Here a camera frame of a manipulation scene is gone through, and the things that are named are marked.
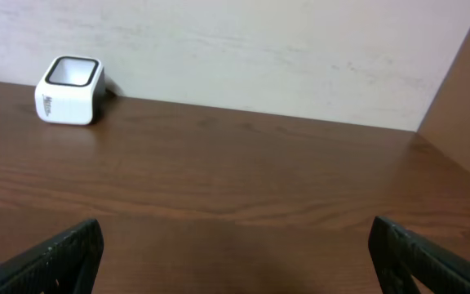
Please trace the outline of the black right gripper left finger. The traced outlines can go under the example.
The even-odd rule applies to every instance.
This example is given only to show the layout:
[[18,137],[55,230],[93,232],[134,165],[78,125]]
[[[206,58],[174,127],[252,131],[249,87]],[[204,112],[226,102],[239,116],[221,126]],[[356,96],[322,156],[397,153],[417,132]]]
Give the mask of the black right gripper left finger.
[[98,220],[85,220],[1,263],[0,293],[91,293],[103,251]]

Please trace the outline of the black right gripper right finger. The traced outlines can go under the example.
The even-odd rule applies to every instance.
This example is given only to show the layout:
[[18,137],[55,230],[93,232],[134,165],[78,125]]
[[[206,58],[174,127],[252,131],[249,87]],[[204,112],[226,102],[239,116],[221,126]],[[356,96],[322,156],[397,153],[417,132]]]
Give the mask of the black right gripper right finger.
[[382,292],[469,293],[470,261],[384,217],[374,218],[368,248]]

